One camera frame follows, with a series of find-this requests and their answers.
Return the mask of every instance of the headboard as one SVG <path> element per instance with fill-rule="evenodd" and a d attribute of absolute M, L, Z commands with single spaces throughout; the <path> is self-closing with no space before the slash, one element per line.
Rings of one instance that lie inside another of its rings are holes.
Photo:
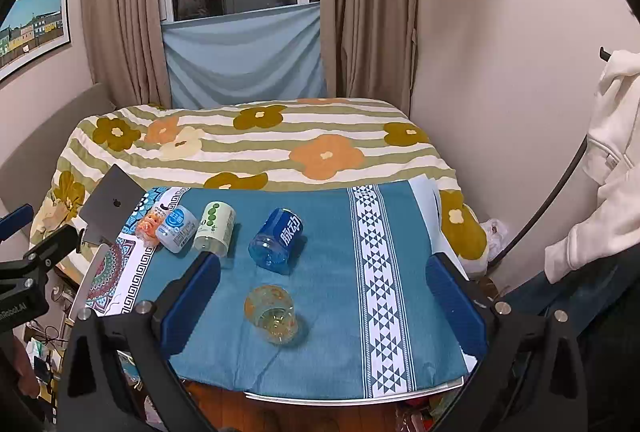
<path fill-rule="evenodd" d="M 8 212 L 25 203 L 37 212 L 51 187 L 60 153 L 80 120 L 115 109 L 106 87 L 92 86 L 53 114 L 0 165 L 0 200 Z M 22 229 L 27 238 L 31 225 Z"/>

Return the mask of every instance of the white hoodie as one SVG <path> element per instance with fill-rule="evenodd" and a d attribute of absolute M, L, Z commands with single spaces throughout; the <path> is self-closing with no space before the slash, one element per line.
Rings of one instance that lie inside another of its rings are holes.
<path fill-rule="evenodd" d="M 640 243 L 640 54 L 616 51 L 591 116 L 584 171 L 598 184 L 598 208 L 545 250 L 549 282 Z"/>

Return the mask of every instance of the striped bedspread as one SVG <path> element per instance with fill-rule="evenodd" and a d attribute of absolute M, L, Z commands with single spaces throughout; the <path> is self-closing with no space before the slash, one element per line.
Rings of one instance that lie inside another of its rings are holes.
<path fill-rule="evenodd" d="M 386 102 L 300 99 L 188 111 L 135 106 L 82 120 L 59 158 L 31 231 L 32 244 L 78 210 L 111 165 L 140 186 L 306 191 L 388 183 L 426 174 L 440 190 L 442 230 L 454 251 L 478 259 L 486 236 L 463 202 L 455 171 L 423 130 Z M 139 209 L 146 210 L 146 197 Z M 59 268 L 82 280 L 94 249 Z"/>

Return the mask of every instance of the blue plastic bottle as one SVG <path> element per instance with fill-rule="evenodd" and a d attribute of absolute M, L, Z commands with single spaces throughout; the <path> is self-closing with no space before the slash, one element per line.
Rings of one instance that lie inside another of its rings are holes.
<path fill-rule="evenodd" d="M 261 268 L 289 275 L 289 258 L 302 221 L 287 209 L 275 209 L 249 244 L 249 255 Z"/>

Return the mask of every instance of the beige curtain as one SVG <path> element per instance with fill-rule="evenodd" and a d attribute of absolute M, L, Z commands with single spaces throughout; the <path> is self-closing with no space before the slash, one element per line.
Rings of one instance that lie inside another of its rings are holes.
<path fill-rule="evenodd" d="M 82 24 L 94 82 L 117 107 L 171 107 L 158 0 L 82 0 Z"/>
<path fill-rule="evenodd" d="M 375 98 L 409 113 L 417 0 L 321 0 L 330 96 Z"/>

